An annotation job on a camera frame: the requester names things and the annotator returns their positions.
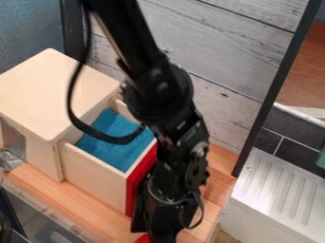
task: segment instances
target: white wooden box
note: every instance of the white wooden box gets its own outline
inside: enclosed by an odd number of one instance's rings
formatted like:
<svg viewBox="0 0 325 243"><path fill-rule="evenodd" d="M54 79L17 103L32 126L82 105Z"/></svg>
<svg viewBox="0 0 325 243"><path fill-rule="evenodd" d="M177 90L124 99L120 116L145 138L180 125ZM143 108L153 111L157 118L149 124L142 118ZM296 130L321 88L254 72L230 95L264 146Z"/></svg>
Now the white wooden box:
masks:
<svg viewBox="0 0 325 243"><path fill-rule="evenodd" d="M149 144L126 173L74 146L83 133L67 116L66 98L76 65L66 55L47 49L0 75L0 118L25 137L27 162L51 178L66 179L129 215L127 195L134 192L127 190L132 190L134 174L144 173L137 171L138 165L144 163L142 167L148 169L152 164L152 159L143 158L148 152L154 157L156 142ZM134 120L125 104L116 98L118 90L119 82L85 66L74 89L73 111L88 124L105 108ZM4 140L0 131L0 143Z"/></svg>

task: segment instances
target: black cable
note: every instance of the black cable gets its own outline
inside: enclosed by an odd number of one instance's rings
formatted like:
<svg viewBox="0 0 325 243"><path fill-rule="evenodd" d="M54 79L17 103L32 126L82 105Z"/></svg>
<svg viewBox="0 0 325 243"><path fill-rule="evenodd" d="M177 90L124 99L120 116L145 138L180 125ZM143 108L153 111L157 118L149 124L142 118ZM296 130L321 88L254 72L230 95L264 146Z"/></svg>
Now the black cable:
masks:
<svg viewBox="0 0 325 243"><path fill-rule="evenodd" d="M194 200L196 202L198 202L199 208L201 209L201 217L200 217L199 221L196 222L194 225L192 225L192 226L185 225L184 221L183 221L183 211L184 211L184 209L183 209L183 206L181 206L180 214L179 214L180 223L187 230L192 230L192 229L198 227L202 223L203 218L204 218L204 205L203 205L203 202L201 200L200 193L199 193L199 191L195 191L195 192L192 192L192 194L193 194Z"/></svg>
<svg viewBox="0 0 325 243"><path fill-rule="evenodd" d="M84 53L82 54L80 63L77 65L76 69L74 70L71 79L70 79L70 84L68 86L67 90L67 114L74 126L76 126L78 129L83 131L85 134L90 135L91 137L94 137L98 140L103 140L106 142L114 143L114 144L128 144L132 142L135 138L137 138L143 131L144 131L144 125L141 124L134 132L131 134L128 134L123 137L112 137L109 136L108 134L103 133L100 130L97 130L88 124L84 123L83 121L79 120L76 115L72 111L72 93L73 93L73 88L74 85L76 84L78 77L84 67L84 64L86 63L86 59L89 55L90 52L90 47L91 47L91 23L90 23L90 14L89 14L89 9L88 6L86 5L85 1L81 1L83 4L83 9L84 9L84 16L85 16L85 21L86 21L86 48L84 49Z"/></svg>

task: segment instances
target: wooden wall panel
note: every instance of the wooden wall panel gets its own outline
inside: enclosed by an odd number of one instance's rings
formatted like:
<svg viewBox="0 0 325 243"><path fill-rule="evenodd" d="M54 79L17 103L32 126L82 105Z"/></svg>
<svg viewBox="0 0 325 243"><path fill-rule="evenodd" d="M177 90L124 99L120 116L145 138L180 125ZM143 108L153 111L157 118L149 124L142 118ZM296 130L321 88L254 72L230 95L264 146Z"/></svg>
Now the wooden wall panel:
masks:
<svg viewBox="0 0 325 243"><path fill-rule="evenodd" d="M211 139L239 151L308 0L140 0L170 59L192 76ZM89 65L122 81L116 54L93 22Z"/></svg>
<svg viewBox="0 0 325 243"><path fill-rule="evenodd" d="M262 102L293 34L192 0L141 1L163 50L189 72ZM94 32L102 35L99 28ZM95 38L96 58L113 51Z"/></svg>
<svg viewBox="0 0 325 243"><path fill-rule="evenodd" d="M228 9L238 14L291 32L296 31L307 0L199 0L212 6Z"/></svg>

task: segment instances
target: blue foam block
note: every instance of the blue foam block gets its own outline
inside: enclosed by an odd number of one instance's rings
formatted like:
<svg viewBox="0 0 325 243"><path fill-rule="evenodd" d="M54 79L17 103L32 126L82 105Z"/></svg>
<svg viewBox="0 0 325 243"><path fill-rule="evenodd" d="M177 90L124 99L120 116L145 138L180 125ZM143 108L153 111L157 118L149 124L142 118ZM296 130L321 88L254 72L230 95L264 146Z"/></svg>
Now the blue foam block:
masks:
<svg viewBox="0 0 325 243"><path fill-rule="evenodd" d="M105 109L91 126L108 135L120 137L133 132L139 125ZM153 133L146 128L140 136L127 145L107 143L84 135L76 146L116 169L126 172L153 139Z"/></svg>

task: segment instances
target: black robotic arm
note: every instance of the black robotic arm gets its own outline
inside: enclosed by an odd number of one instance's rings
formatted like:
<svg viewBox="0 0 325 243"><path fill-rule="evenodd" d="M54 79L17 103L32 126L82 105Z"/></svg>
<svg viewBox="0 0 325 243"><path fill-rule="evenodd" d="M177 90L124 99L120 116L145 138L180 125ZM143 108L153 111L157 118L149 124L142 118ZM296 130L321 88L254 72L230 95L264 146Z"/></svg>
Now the black robotic arm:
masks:
<svg viewBox="0 0 325 243"><path fill-rule="evenodd" d="M203 218L199 187L209 177L209 135L193 102L191 79L158 49L135 0L82 2L88 28L87 47L71 78L67 96L69 117L78 128L105 140L105 135L79 121L70 107L73 86L89 53L91 11L119 56L118 64L126 75L121 88L129 111L158 140L158 160L139 190L131 231L148 232L151 242L175 242L179 231L190 228L198 207ZM134 139L141 131L140 127L120 144ZM106 141L120 141L115 139L106 136Z"/></svg>

